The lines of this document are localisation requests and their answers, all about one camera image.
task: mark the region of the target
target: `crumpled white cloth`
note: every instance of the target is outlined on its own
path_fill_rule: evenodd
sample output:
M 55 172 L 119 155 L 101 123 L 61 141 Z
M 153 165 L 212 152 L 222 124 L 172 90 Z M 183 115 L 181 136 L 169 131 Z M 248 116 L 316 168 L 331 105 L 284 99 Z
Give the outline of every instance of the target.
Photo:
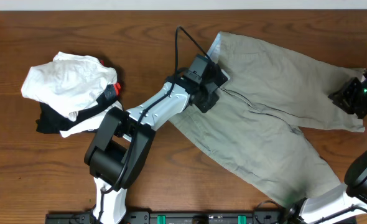
M 75 121 L 78 112 L 97 105 L 96 99 L 109 84 L 117 83 L 117 72 L 104 67 L 97 58 L 59 52 L 50 63 L 30 68 L 22 86 L 22 96 L 48 104 L 52 109 Z M 103 112 L 80 122 L 62 137 L 98 129 L 112 107 L 122 108 L 116 101 Z

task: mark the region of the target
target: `brown wooden surface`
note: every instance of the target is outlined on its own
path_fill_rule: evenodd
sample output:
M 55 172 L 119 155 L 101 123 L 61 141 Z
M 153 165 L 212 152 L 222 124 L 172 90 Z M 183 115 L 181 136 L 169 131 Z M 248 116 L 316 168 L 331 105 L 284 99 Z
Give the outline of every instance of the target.
M 334 65 L 367 67 L 367 11 L 0 12 L 0 223 L 43 223 L 49 211 L 90 208 L 96 198 L 83 162 L 93 135 L 35 132 L 39 104 L 20 92 L 29 68 L 58 51 L 107 58 L 124 70 L 122 103 L 130 108 L 173 72 L 177 25 L 205 49 L 223 30 Z M 180 65 L 188 66 L 197 50 L 182 35 L 179 45 Z M 367 150 L 367 117 L 365 126 L 364 133 L 303 130 L 343 180 Z M 126 203 L 155 211 L 251 210 L 265 199 L 166 123 Z

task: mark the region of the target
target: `white backdrop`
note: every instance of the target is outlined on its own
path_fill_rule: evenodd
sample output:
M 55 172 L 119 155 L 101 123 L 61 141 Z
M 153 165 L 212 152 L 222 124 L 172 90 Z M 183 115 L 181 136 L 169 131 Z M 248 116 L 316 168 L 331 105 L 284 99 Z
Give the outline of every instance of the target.
M 202 9 L 367 9 L 367 0 L 0 0 L 0 11 Z

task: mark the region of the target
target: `wood grain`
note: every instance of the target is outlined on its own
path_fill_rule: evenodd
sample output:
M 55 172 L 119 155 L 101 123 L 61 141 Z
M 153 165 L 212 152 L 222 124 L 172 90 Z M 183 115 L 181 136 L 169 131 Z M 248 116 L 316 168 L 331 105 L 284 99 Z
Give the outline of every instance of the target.
M 174 31 L 184 26 L 205 49 L 220 31 L 243 34 L 344 67 L 367 67 L 367 11 L 75 11 L 0 12 L 0 224 L 43 223 L 49 211 L 95 203 L 83 156 L 93 137 L 35 132 L 40 108 L 21 97 L 34 65 L 58 51 L 120 67 L 125 108 L 157 92 L 174 69 Z M 197 49 L 179 38 L 181 66 Z M 364 133 L 303 129 L 343 180 L 367 150 Z M 129 189 L 129 207 L 154 211 L 252 210 L 267 197 L 202 154 L 170 123 L 157 133 Z M 367 223 L 367 216 L 360 216 Z

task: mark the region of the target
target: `pile of clothes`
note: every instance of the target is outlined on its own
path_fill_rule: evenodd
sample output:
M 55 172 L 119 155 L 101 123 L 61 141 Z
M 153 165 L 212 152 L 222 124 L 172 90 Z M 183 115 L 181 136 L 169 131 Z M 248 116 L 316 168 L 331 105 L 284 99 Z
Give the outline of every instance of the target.
M 99 128 L 116 106 L 121 87 L 117 72 L 94 57 L 59 52 L 52 62 L 30 68 L 22 95 L 40 102 L 37 131 L 62 137 Z

